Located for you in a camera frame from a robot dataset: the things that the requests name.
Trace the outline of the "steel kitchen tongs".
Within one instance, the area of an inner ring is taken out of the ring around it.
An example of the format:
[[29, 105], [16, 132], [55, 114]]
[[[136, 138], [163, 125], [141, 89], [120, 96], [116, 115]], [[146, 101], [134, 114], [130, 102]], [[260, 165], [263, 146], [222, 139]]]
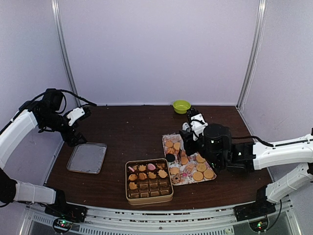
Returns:
[[181, 137], [179, 156], [180, 159], [182, 160], [184, 157], [187, 157], [184, 147], [185, 142], [192, 137], [191, 127], [188, 122], [183, 123], [181, 130], [179, 130], [179, 135]]

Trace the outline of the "flower shaped cookie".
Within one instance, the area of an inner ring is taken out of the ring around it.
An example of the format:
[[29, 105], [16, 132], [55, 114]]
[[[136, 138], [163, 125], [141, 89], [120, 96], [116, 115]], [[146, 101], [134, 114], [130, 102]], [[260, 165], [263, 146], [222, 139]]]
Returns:
[[145, 166], [145, 165], [140, 165], [140, 166], [138, 167], [138, 170], [141, 171], [141, 172], [143, 172], [143, 171], [146, 170], [146, 166]]

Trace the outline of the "orange sandwich cookie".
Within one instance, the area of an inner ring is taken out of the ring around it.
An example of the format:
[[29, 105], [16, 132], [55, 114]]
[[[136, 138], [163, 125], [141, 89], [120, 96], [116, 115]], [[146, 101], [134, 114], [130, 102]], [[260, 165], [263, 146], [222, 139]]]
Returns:
[[140, 172], [139, 174], [138, 174], [138, 178], [139, 178], [139, 180], [146, 180], [147, 179], [147, 175], [146, 175], [146, 173], [143, 173], [143, 172]]

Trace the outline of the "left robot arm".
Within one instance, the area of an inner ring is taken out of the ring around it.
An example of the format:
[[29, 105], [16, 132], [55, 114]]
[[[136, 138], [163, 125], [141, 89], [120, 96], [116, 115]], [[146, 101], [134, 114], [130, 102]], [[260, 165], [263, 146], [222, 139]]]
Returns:
[[86, 143], [77, 122], [91, 115], [94, 104], [73, 92], [46, 89], [26, 101], [0, 131], [0, 201], [51, 205], [66, 217], [70, 206], [63, 192], [43, 185], [44, 174], [61, 142]]

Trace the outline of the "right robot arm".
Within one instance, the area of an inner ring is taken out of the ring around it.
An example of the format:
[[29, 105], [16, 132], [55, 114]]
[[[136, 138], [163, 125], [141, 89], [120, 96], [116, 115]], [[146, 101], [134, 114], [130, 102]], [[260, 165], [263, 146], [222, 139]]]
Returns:
[[188, 156], [199, 153], [218, 174], [221, 170], [232, 172], [253, 172], [275, 165], [297, 163], [297, 167], [278, 181], [260, 188], [251, 212], [261, 216], [286, 195], [298, 190], [313, 180], [313, 136], [268, 143], [232, 143], [230, 129], [220, 124], [188, 127], [179, 132]]

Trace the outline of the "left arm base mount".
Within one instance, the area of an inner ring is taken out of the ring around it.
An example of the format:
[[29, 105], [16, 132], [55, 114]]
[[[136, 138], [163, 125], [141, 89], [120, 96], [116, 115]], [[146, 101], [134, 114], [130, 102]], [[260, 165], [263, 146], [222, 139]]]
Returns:
[[71, 230], [74, 223], [83, 223], [88, 209], [83, 206], [66, 204], [64, 207], [41, 204], [45, 207], [45, 213], [56, 217], [52, 222], [52, 228], [59, 234], [67, 233]]

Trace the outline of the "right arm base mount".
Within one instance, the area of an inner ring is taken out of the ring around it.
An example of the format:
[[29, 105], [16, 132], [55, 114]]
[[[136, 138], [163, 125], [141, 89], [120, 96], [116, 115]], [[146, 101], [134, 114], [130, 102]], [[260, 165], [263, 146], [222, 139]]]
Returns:
[[262, 233], [270, 228], [268, 215], [276, 212], [275, 204], [256, 202], [235, 206], [234, 213], [238, 222], [247, 221], [252, 231]]

